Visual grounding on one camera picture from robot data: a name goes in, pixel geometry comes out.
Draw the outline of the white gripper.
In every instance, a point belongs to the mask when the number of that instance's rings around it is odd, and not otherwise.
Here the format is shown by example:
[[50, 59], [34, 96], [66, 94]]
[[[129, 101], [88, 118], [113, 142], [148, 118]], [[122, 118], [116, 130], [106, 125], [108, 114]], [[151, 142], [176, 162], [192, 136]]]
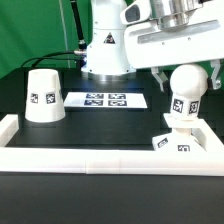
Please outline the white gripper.
[[120, 18], [129, 63], [152, 68], [162, 92], [169, 80], [158, 67], [210, 60], [208, 88], [221, 88], [224, 0], [135, 0]]

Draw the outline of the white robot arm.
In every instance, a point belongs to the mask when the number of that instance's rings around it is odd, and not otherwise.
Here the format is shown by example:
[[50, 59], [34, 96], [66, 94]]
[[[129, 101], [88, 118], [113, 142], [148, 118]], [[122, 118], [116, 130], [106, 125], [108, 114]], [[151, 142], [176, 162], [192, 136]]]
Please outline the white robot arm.
[[167, 66], [208, 61], [209, 87], [221, 87], [224, 0], [91, 0], [93, 33], [85, 73], [119, 77], [149, 68], [160, 84]]

